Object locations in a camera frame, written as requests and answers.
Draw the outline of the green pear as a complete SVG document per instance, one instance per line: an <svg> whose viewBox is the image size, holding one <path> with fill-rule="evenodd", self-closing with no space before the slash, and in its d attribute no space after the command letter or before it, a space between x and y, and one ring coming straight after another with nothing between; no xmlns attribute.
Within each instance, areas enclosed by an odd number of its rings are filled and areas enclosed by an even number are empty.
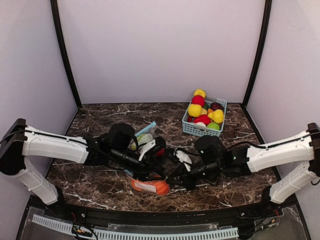
<svg viewBox="0 0 320 240"><path fill-rule="evenodd" d="M142 144L146 144L149 141L154 139L154 137L151 133L142 133L141 135L137 136L136 138L137 138L137 142L138 142L139 147ZM132 150L136 150L137 149L136 143L133 141L129 148Z"/></svg>

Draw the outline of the red tomato with stem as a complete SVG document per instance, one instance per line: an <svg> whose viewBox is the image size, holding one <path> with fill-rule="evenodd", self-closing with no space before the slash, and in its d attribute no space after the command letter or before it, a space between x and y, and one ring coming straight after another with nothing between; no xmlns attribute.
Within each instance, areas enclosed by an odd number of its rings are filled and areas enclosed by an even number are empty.
<svg viewBox="0 0 320 240"><path fill-rule="evenodd" d="M165 154L165 148L162 148L162 149L160 149L156 154L155 154L155 157L156 158L160 158L160 157L162 157L164 154Z"/></svg>

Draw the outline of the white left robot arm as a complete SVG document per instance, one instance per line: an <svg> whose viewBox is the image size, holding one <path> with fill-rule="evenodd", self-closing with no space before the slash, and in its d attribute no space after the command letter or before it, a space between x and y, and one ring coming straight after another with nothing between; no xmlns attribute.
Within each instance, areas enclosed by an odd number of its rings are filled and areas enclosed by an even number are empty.
<svg viewBox="0 0 320 240"><path fill-rule="evenodd" d="M0 172L18 179L47 206L64 201L63 193L32 165L29 156L61 159L86 166L115 163L147 177L164 162L166 142L154 137L139 143L135 130L116 123L98 137L72 137L38 130L17 119L0 141Z"/></svg>

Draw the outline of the clear zip bag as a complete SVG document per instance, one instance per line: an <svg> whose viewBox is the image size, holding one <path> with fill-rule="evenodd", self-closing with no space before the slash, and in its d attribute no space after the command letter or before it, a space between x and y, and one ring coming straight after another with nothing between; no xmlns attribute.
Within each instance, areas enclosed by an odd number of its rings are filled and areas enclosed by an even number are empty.
<svg viewBox="0 0 320 240"><path fill-rule="evenodd" d="M135 134L137 145L134 140L129 144L129 149L138 154L138 161L142 162L143 158L147 155L156 155L166 147L165 140L156 136L157 123L153 121L148 126Z"/></svg>
<svg viewBox="0 0 320 240"><path fill-rule="evenodd" d="M170 193L170 187L165 180L152 180L152 181L139 181L133 179L133 173L125 170L124 171L130 185L133 189L139 192L148 192L157 195L167 195Z"/></svg>

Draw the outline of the orange pumpkin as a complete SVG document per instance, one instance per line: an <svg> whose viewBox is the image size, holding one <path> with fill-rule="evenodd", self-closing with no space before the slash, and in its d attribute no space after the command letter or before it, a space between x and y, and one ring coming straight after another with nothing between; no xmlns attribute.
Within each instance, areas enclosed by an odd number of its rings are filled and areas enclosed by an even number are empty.
<svg viewBox="0 0 320 240"><path fill-rule="evenodd" d="M170 192L170 187L164 180L155 181L153 185L158 195L167 195Z"/></svg>

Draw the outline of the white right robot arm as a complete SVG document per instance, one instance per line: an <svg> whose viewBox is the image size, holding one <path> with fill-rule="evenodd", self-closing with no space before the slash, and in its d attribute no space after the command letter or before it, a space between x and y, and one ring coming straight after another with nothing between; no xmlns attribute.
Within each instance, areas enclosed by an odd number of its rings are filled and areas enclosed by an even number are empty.
<svg viewBox="0 0 320 240"><path fill-rule="evenodd" d="M204 135L194 144L201 160L192 163L188 154L176 150L169 155L178 167L166 179L169 185L194 190L197 181L220 175L228 178L248 176L261 170L298 162L298 166L280 181L266 187L262 203L279 205L305 185L320 177L320 127L310 123L307 130L297 135L257 145L239 142L225 147L217 136Z"/></svg>

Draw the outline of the orange fruit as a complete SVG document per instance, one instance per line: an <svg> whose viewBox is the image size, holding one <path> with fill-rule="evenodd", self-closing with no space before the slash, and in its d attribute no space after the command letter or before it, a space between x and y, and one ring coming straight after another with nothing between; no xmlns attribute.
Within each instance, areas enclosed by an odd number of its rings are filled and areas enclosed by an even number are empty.
<svg viewBox="0 0 320 240"><path fill-rule="evenodd" d="M130 184L137 191L140 191L140 192L148 191L149 192L148 185L145 184L145 183L142 183L142 182L140 182L138 180L131 179L130 180Z"/></svg>

